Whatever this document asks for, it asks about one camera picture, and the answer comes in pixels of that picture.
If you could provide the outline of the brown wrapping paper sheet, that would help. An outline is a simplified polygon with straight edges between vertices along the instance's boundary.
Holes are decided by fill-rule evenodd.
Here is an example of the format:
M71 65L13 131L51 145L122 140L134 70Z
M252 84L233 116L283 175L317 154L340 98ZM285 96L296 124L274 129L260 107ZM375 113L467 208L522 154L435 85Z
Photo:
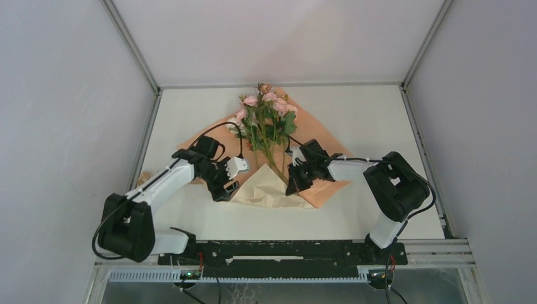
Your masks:
M260 84L252 95L239 97L239 109L212 125L208 135L220 142L215 160L242 153L252 168L237 176L233 203L264 208L319 208L347 182L317 179L299 191L292 154L300 144L316 140L328 156L346 149L319 120L287 92Z

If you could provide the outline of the pink fake rose stem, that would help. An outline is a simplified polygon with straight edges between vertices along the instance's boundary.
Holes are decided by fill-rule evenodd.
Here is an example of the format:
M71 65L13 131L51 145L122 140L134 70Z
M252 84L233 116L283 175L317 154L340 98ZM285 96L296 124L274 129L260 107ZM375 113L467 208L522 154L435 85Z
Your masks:
M251 133L252 150L266 158L267 165L288 183L284 174L289 136L295 132L298 109L289 102L286 93L276 93L269 84L256 87L257 104L254 107L254 125Z

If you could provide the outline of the pink fake rose sprig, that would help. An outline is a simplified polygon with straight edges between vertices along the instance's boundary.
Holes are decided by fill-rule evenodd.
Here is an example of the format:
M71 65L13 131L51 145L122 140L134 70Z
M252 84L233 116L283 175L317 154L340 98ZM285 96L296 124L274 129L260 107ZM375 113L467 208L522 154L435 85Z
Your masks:
M247 141L246 147L253 153L256 168L262 166L261 158L269 150L269 144L265 138L265 125L261 122L261 105L263 94L240 95L239 110L228 119L234 123L227 127L228 131L237 138Z

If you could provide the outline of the tan ribbon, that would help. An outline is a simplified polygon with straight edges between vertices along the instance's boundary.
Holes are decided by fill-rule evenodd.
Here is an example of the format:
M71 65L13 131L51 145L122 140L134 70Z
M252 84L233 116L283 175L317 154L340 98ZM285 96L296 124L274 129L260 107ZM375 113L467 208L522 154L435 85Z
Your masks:
M142 172L140 176L138 177L138 180L136 182L136 186L139 187L143 185L145 182L147 182L152 177L151 172Z

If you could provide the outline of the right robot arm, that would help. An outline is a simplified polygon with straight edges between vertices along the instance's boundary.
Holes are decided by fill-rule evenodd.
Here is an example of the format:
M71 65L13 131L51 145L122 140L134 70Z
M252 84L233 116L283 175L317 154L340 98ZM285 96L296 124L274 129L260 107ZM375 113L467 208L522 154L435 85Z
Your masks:
M391 246L414 216L432 208L436 192L430 182L418 174L404 157L392 151L379 160L329 155L319 142L288 146L286 195L298 194L313 186L314 181L367 183L380 215L365 238L366 255L373 263L383 263L391 255Z

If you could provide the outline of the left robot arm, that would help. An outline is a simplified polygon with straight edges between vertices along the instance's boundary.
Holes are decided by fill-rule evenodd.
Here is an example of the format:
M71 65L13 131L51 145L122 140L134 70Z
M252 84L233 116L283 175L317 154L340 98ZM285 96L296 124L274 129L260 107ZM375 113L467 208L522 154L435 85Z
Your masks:
M180 188L202 180L213 201L229 201L239 187L235 178L249 169L242 154L214 158L221 143L201 136L187 149L178 149L164 169L125 194L110 194L104 203L101 223L92 237L94 254L105 260L100 249L110 251L111 260L143 262L151 255L174 254L183 264L195 261L196 236L183 229L156 229L155 213Z

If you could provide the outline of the black mounting base rail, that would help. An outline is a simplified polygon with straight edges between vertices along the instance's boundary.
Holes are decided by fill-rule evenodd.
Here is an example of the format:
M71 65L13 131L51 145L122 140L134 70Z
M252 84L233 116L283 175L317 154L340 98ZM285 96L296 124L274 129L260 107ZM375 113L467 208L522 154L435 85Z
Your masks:
M402 243L377 251L363 241L207 241L180 255L158 257L158 265L208 266L219 279L339 279L358 276L358 267L383 269L388 262L407 265Z

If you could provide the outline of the aluminium frame rail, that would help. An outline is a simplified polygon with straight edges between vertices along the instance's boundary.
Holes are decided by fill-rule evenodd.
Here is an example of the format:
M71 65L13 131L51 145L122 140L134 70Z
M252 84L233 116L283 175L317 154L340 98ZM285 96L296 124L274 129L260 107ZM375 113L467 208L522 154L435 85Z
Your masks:
M411 268L474 268L465 239L402 239L388 250L375 250L362 240L198 241L182 255L209 265L239 260L333 261L336 265L373 266L387 260Z

